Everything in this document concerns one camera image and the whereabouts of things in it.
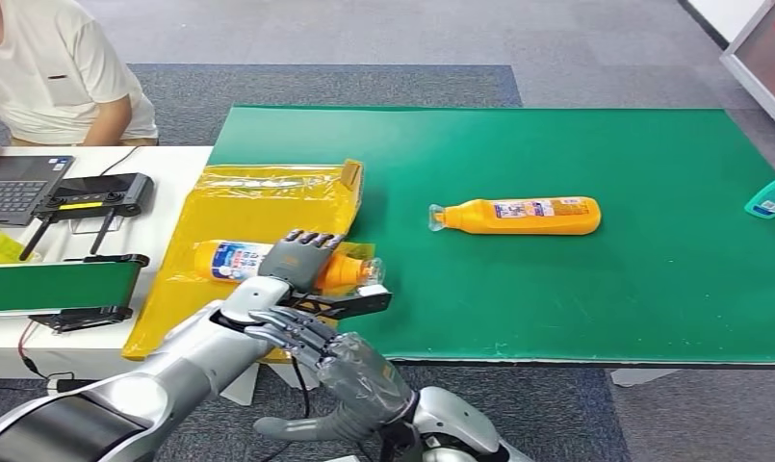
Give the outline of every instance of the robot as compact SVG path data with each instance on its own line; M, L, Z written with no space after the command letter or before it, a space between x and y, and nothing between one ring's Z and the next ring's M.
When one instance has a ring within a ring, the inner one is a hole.
M441 388L412 390L364 339L316 317L358 316L389 303L383 286L336 299L310 294L343 238L292 231L257 276L174 327L133 371L17 407L0 419L0 462L150 462L200 402L274 347L340 402L317 419L260 419L254 428L263 435L355 442L376 432L383 462L533 462L475 407Z

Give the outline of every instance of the yellow cloth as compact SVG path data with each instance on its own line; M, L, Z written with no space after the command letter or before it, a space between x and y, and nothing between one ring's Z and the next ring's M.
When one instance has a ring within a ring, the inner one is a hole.
M123 356L143 359L172 327L212 300L225 299L236 287L197 272L198 243L220 239L272 244L295 228L347 233L358 210L360 187L361 165L350 161L344 166L206 167L186 199ZM269 359L281 361L285 355L276 351Z

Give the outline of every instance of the white t-shirt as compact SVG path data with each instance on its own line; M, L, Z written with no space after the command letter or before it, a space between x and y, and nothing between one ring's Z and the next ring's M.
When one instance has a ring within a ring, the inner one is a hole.
M41 144L84 140L95 103L132 100L123 139L157 138L155 111L100 24L73 0L0 0L0 117L14 137Z

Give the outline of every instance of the laptop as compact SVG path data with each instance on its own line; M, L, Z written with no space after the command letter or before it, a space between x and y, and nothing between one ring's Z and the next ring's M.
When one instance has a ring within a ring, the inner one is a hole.
M0 156L0 224L26 226L64 178L72 156Z

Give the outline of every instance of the green table mat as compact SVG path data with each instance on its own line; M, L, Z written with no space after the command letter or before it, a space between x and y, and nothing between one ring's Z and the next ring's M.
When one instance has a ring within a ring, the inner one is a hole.
M351 230L396 296L344 321L392 357L775 362L775 172L721 110L236 107L209 164L365 165ZM595 197L584 237L426 227L430 203Z

